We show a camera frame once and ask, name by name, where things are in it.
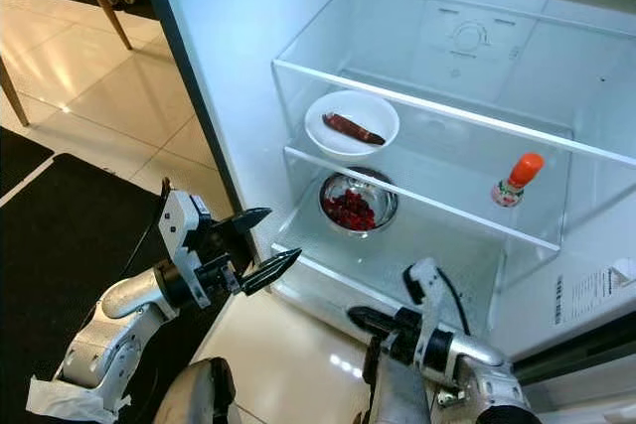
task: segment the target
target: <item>condiment bottle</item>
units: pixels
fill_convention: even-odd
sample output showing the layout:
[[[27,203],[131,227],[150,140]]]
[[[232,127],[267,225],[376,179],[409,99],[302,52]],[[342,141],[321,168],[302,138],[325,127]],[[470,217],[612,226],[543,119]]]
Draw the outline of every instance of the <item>condiment bottle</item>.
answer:
[[[537,153],[524,154],[510,177],[497,183],[491,192],[493,201],[504,208],[513,208],[524,198],[524,187],[544,166],[544,158]]]

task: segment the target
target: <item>wooden table leg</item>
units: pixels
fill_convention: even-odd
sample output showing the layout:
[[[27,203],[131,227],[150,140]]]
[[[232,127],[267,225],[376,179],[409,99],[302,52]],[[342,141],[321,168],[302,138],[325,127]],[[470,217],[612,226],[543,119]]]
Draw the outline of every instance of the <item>wooden table leg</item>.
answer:
[[[9,72],[7,68],[4,66],[4,62],[2,61],[2,57],[0,57],[0,83],[2,84],[2,89],[4,89],[7,98],[9,98],[9,103],[11,107],[16,112],[18,119],[22,123],[23,126],[29,126],[29,120],[27,119],[27,114],[22,109],[22,103],[20,102],[20,98],[18,97],[18,93],[16,92],[16,88],[13,87],[13,82],[9,77]]]
[[[110,21],[114,29],[117,31],[117,35],[119,35],[119,38],[123,42],[123,45],[126,46],[126,49],[132,50],[132,46],[130,45],[130,42],[128,42],[128,38],[126,37],[125,32],[121,28],[119,19],[117,19],[117,16],[112,10],[112,6],[110,5],[110,2],[108,2],[108,0],[97,0],[97,2],[99,3],[99,6],[106,14],[106,17],[108,17],[108,20]]]

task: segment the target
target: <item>berries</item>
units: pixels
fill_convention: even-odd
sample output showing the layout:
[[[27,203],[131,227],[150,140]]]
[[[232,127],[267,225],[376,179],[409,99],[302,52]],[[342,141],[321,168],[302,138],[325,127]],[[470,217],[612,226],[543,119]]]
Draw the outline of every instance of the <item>berries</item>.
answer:
[[[370,230],[376,227],[374,212],[360,194],[347,190],[345,194],[322,202],[325,213],[349,230]]]

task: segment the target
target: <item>white bowl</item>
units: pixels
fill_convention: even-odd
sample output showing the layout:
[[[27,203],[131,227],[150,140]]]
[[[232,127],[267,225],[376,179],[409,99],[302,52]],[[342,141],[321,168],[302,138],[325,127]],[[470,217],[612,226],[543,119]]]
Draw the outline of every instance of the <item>white bowl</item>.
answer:
[[[322,115],[338,113],[385,139],[382,146],[368,144],[346,136],[327,126]],[[328,156],[341,161],[366,158],[389,146],[399,131],[399,116],[391,104],[377,96],[344,90],[318,98],[305,114],[305,130]]]

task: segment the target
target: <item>red food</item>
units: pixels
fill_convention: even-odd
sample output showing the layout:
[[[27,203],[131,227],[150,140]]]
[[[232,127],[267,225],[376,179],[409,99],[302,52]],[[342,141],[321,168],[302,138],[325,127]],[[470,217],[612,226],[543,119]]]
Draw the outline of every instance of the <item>red food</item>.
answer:
[[[370,230],[376,227],[375,214],[369,203],[351,190],[337,198],[323,200],[322,208],[332,220],[350,230]]]
[[[350,138],[357,139],[364,143],[379,145],[385,144],[385,138],[376,133],[372,133],[359,124],[354,123],[352,120],[341,116],[340,114],[323,114],[322,120],[330,128],[335,129],[339,133],[349,136]]]

